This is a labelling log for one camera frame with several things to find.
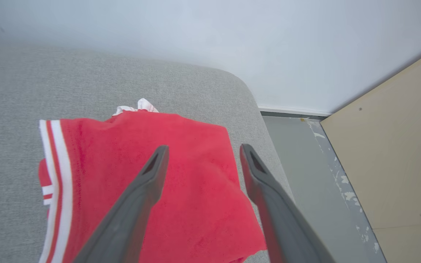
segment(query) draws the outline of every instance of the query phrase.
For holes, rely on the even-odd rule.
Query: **white stripe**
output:
[[[54,190],[55,190],[55,188],[53,187],[52,184],[47,185],[47,186],[42,186],[42,192],[43,192],[44,196],[52,194],[54,192]]]
[[[53,263],[63,261],[66,250],[69,232],[71,230],[72,220],[72,173],[71,162],[67,153],[66,143],[61,130],[59,120],[52,121],[53,137],[55,139],[56,154],[60,165],[61,178],[63,183],[63,199],[61,204],[60,230],[56,242],[55,253],[53,254]]]
[[[40,134],[42,135],[43,151],[45,152],[48,175],[50,176],[53,186],[53,196],[48,211],[48,224],[46,227],[45,244],[43,245],[42,255],[40,256],[40,260],[38,261],[39,263],[45,263],[48,259],[50,248],[52,247],[53,233],[55,231],[56,206],[60,188],[58,187],[58,180],[56,178],[56,170],[52,156],[52,148],[50,146],[50,138],[48,137],[48,130],[46,128],[45,120],[40,120]]]

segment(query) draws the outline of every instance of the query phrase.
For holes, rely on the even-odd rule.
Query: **wooden panel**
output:
[[[373,230],[388,263],[421,262],[421,226]]]
[[[421,60],[321,124],[372,228],[421,225]]]

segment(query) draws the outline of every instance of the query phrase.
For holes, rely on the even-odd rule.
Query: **folded red garment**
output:
[[[160,145],[170,159],[141,263],[242,262],[266,249],[224,127],[139,110],[105,122],[40,121],[40,130],[39,177],[50,205],[40,263],[72,262]]]

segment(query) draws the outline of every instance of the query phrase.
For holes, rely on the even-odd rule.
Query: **gray upholstered cushion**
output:
[[[289,186],[246,85],[205,67],[0,42],[0,262],[37,262],[46,210],[37,178],[39,119],[106,120],[145,97],[159,111],[227,127],[235,156],[250,143]],[[239,167],[241,188],[244,181]],[[249,262],[267,262],[258,253]]]

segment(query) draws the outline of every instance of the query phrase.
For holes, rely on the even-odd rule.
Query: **white paint patch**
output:
[[[342,178],[342,183],[349,183],[349,179],[347,178],[346,175],[342,175],[341,178]]]
[[[360,206],[360,203],[358,203],[358,199],[357,198],[354,198],[354,201],[355,201],[355,205]]]
[[[315,132],[313,132],[313,133],[314,133],[314,137],[326,138],[326,137],[324,137],[324,135],[321,135],[319,133],[315,133]]]
[[[347,201],[349,201],[349,200],[351,200],[351,199],[352,199],[352,197],[354,197],[354,196],[355,196],[355,193],[353,193],[353,192],[347,192],[347,193],[344,193],[344,195],[345,195],[345,199],[346,199]]]

